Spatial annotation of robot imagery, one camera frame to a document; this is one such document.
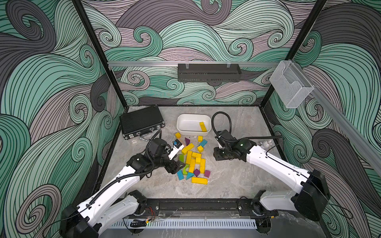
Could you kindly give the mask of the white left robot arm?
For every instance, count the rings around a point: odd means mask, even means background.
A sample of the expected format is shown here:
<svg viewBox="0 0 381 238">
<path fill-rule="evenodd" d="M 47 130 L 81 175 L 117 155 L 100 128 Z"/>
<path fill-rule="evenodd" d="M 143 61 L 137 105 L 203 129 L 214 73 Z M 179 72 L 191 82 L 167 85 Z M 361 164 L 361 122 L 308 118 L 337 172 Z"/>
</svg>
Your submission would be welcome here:
<svg viewBox="0 0 381 238">
<path fill-rule="evenodd" d="M 126 216 L 144 213 L 146 197 L 139 191 L 132 191 L 123 199 L 120 197 L 146 174 L 159 167 L 168 168 L 171 174 L 176 174 L 185 164 L 167 157 L 157 160 L 142 154 L 131 157 L 118 175 L 97 193 L 79 205 L 69 205 L 63 210 L 60 236 L 98 238 Z"/>
</svg>

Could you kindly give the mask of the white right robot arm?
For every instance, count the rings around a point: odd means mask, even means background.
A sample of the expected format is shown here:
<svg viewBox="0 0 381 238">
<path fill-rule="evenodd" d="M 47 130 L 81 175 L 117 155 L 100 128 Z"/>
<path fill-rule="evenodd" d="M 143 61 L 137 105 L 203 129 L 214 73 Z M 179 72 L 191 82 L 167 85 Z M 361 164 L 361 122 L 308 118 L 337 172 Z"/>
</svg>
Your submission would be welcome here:
<svg viewBox="0 0 381 238">
<path fill-rule="evenodd" d="M 312 221 L 320 221 L 329 202 L 330 193 L 323 173 L 308 171 L 273 156 L 254 142 L 241 139 L 214 148 L 217 161 L 239 159 L 255 165 L 288 186 L 287 191 L 260 191 L 252 200 L 253 213 L 268 217 L 276 211 L 298 212 Z"/>
</svg>

